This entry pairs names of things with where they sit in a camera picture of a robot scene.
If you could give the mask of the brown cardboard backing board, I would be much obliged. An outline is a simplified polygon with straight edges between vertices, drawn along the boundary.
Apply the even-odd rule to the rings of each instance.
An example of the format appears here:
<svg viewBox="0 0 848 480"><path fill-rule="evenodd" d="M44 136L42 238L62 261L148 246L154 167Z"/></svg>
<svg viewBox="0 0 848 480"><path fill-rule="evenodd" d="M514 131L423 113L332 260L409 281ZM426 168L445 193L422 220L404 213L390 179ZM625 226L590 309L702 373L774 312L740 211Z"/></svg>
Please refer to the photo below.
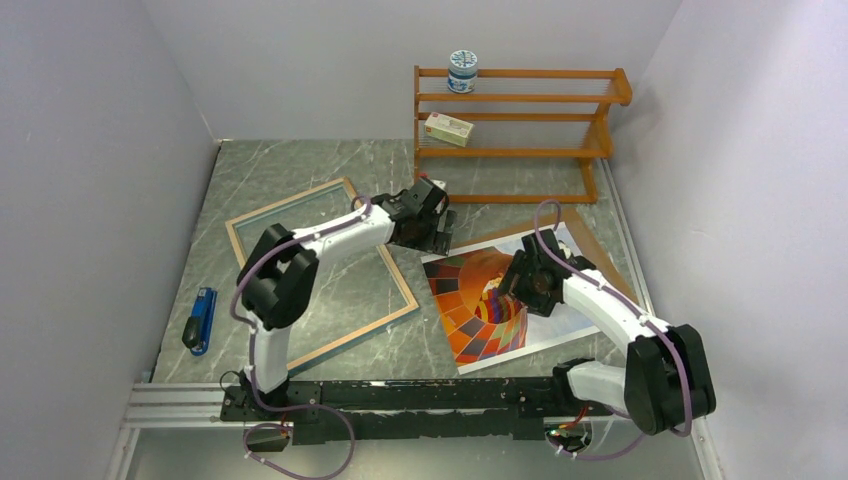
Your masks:
<svg viewBox="0 0 848 480"><path fill-rule="evenodd" d="M476 229L471 226L471 219L460 218L455 225L455 233L466 234L468 238L463 241L454 239L451 252L532 229L536 208L535 204L481 205L477 211L479 220L492 230L474 236ZM571 232L577 247L601 268L608 281L639 306L645 307L637 278L641 269L632 262L621 219L614 209L599 204L566 204L562 207L561 220Z"/></svg>

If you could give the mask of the blue wooden picture frame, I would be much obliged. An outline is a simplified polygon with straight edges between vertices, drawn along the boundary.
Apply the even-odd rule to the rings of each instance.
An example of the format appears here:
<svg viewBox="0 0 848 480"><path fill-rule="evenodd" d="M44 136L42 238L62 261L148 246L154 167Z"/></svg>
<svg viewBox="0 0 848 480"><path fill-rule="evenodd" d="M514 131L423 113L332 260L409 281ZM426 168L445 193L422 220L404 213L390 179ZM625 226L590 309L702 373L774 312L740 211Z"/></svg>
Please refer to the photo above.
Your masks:
<svg viewBox="0 0 848 480"><path fill-rule="evenodd" d="M324 223L349 213L356 196L351 181L341 177L226 221L238 264L245 265L266 228L279 223L294 230ZM387 247L322 259L307 309L291 331L289 373L313 368L418 309Z"/></svg>

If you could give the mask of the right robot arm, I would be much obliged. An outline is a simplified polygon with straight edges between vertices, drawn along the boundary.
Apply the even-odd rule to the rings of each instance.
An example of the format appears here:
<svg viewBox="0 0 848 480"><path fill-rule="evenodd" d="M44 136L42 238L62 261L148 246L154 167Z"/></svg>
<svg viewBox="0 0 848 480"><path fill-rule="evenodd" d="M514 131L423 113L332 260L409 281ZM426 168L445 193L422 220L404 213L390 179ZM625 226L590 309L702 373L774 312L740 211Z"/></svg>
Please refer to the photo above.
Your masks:
<svg viewBox="0 0 848 480"><path fill-rule="evenodd" d="M553 408L572 415L587 401L626 414L645 434L685 435L717 399L700 333L671 325L635 304L587 258L568 253L545 228L522 237L499 292L549 317L564 305L588 318L625 356L622 367L569 361L549 392Z"/></svg>

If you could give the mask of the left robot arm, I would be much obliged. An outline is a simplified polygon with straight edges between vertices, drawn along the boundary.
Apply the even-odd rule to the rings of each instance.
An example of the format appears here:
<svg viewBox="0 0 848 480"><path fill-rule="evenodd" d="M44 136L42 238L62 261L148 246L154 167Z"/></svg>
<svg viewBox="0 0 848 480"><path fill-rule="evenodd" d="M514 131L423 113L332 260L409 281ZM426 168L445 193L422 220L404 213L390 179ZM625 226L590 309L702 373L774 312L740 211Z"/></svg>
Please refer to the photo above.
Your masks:
<svg viewBox="0 0 848 480"><path fill-rule="evenodd" d="M272 420L285 409L291 330L309 306L320 267L387 244L445 255L455 219L445 182L423 176L395 194L358 196L348 213L312 227L266 228L229 306L231 317L249 329L240 373L249 410Z"/></svg>

